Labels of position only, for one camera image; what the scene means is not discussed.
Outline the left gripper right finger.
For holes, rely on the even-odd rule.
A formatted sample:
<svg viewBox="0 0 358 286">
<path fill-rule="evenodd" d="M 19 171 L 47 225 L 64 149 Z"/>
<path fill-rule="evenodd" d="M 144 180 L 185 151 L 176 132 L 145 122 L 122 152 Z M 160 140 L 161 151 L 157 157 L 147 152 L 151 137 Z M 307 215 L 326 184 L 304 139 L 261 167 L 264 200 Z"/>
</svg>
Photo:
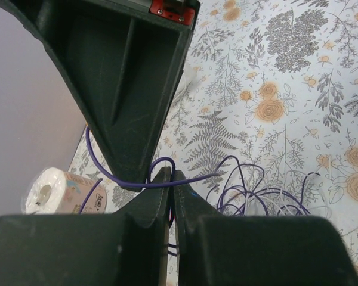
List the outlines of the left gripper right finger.
<svg viewBox="0 0 358 286">
<path fill-rule="evenodd" d="M 221 214 L 174 187 L 180 285 L 358 285 L 338 231 L 318 216 Z"/>
</svg>

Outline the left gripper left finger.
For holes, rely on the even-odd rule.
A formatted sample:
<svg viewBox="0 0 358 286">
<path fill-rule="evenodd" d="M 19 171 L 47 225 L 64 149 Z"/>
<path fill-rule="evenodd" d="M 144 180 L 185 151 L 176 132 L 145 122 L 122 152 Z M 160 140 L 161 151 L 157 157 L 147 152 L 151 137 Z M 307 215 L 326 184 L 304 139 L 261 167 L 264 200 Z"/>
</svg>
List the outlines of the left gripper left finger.
<svg viewBox="0 0 358 286">
<path fill-rule="evenodd" d="M 165 285 L 169 189 L 112 214 L 0 217 L 0 285 Z"/>
</svg>

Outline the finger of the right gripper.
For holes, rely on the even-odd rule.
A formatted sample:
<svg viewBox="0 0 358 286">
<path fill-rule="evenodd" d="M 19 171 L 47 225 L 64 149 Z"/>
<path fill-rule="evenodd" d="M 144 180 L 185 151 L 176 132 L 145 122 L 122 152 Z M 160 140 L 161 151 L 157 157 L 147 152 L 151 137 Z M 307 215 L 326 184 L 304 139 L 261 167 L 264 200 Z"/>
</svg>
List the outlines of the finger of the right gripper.
<svg viewBox="0 0 358 286">
<path fill-rule="evenodd" d="M 143 188 L 183 74 L 186 26 L 152 1 L 0 1 L 60 72 L 118 185 Z"/>
</svg>

